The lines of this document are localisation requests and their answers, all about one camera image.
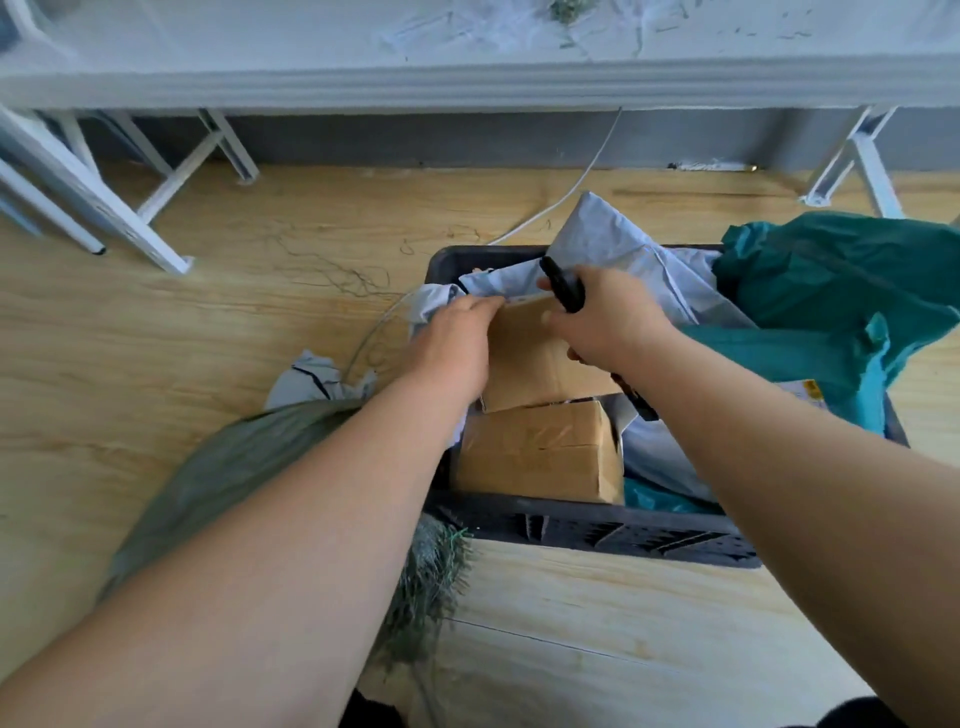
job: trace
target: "forearm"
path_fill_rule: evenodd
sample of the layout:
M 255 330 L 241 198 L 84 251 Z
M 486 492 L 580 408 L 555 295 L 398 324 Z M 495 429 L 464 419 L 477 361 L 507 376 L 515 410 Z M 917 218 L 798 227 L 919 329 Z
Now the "forearm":
M 955 715 L 957 471 L 676 331 L 648 345 L 622 374 L 784 589 L 905 718 Z
M 17 673 L 0 722 L 334 725 L 464 399 L 390 385 Z

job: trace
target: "hand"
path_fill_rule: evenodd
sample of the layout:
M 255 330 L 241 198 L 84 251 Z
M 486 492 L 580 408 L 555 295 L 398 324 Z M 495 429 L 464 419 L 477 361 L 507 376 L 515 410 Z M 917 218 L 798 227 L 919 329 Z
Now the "hand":
M 464 398 L 480 397 L 490 373 L 487 329 L 503 305 L 501 296 L 462 296 L 437 311 L 410 344 L 407 374 Z
M 608 372 L 622 372 L 652 337 L 676 331 L 660 305 L 638 278 L 613 268 L 578 265 L 574 268 L 587 291 L 577 313 L 544 315 L 544 324 L 570 345 L 567 355 Z M 550 290 L 547 279 L 537 286 Z

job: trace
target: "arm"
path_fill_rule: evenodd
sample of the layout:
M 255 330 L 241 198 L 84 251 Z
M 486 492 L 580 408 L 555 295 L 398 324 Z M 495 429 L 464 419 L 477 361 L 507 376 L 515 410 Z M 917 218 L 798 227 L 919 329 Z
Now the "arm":
M 884 441 L 685 337 L 643 284 L 583 268 L 547 324 L 619 372 L 807 617 L 910 725 L 960 715 L 960 471 Z
M 502 299 L 464 297 L 408 372 L 0 688 L 0 724 L 336 725 Z

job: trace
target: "person's left hand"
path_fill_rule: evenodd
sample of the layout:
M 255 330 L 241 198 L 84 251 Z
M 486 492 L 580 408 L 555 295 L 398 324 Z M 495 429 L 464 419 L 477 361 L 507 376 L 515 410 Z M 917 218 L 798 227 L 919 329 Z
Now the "person's left hand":
M 407 375 L 463 397 L 480 397 L 490 371 L 487 329 L 503 297 L 462 296 L 438 310 L 410 344 Z

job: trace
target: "grey wall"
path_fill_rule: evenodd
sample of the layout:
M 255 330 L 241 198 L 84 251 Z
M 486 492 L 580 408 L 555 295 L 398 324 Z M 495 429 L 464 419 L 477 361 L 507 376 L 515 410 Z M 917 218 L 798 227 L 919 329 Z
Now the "grey wall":
M 784 171 L 815 167 L 843 131 L 848 109 L 663 109 L 624 112 L 598 161 L 605 167 L 740 161 Z M 612 113 L 234 116 L 253 158 L 284 164 L 427 167 L 582 167 Z M 171 161 L 204 135 L 189 118 L 141 127 Z M 123 148 L 84 121 L 98 155 Z M 960 169 L 960 109 L 899 109 L 877 145 L 888 169 Z

